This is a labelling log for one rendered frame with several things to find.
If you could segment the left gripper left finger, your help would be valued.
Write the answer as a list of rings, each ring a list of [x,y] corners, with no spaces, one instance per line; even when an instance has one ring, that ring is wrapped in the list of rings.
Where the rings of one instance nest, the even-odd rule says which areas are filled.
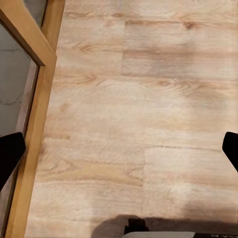
[[[0,190],[26,151],[21,132],[0,137]]]

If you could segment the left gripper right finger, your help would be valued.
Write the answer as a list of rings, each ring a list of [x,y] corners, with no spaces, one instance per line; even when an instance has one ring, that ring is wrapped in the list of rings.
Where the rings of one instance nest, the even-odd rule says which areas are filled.
[[[238,134],[227,132],[222,149],[238,172]]]

